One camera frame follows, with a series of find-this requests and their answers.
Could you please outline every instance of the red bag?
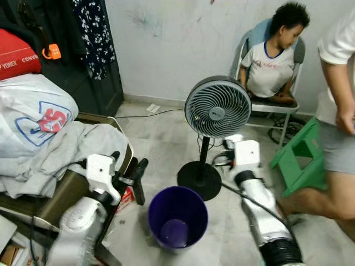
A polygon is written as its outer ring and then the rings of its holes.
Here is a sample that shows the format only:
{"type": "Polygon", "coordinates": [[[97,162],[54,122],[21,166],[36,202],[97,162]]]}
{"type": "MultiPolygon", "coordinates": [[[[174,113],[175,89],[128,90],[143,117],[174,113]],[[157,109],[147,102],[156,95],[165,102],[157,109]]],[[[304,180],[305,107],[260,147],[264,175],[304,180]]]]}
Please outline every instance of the red bag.
{"type": "Polygon", "coordinates": [[[0,40],[0,80],[40,73],[38,56],[26,42],[4,29],[0,29],[0,40]]]}

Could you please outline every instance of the white wall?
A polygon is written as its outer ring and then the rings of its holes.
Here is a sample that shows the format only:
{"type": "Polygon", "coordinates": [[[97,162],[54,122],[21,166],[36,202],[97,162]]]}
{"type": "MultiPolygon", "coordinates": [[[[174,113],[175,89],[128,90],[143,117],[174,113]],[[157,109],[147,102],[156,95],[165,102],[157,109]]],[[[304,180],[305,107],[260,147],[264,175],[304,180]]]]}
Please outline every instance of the white wall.
{"type": "MultiPolygon", "coordinates": [[[[185,100],[192,87],[228,74],[243,34],[284,0],[106,0],[126,94],[185,100]]],[[[325,86],[317,41],[354,0],[302,0],[311,16],[302,33],[307,54],[296,98],[314,112],[325,86]]]]}

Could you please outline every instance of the electric fan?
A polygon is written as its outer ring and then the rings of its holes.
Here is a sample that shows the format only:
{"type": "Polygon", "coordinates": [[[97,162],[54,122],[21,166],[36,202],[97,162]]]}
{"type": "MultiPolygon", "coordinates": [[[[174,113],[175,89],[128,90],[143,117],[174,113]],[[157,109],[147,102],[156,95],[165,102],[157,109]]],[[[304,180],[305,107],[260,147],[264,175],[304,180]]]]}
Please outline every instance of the electric fan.
{"type": "Polygon", "coordinates": [[[251,102],[247,92],[227,76],[212,76],[192,89],[185,103],[185,117],[204,138],[200,161],[185,164],[177,173],[179,186],[194,190],[204,201],[217,196],[221,190],[221,177],[206,163],[210,138],[237,133],[247,123],[250,113],[251,102]]]}

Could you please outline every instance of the green stool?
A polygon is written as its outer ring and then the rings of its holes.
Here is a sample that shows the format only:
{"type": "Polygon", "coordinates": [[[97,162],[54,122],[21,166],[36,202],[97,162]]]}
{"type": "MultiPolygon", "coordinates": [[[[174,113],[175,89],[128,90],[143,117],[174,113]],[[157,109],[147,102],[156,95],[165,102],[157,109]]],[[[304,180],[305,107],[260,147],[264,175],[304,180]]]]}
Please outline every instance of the green stool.
{"type": "Polygon", "coordinates": [[[286,183],[285,197],[304,187],[327,189],[319,129],[318,121],[312,118],[270,162],[271,168],[278,166],[282,173],[286,183]],[[302,167],[299,160],[308,164],[302,167]]]}

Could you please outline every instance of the shorts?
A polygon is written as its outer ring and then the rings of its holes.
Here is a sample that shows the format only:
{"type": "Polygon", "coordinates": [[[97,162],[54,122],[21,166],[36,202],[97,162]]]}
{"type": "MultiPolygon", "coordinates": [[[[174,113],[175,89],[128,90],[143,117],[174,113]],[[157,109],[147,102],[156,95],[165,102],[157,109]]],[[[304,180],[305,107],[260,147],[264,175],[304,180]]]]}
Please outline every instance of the shorts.
{"type": "Polygon", "coordinates": [[[320,121],[319,124],[324,169],[355,175],[355,136],[349,136],[331,124],[320,121]]]}

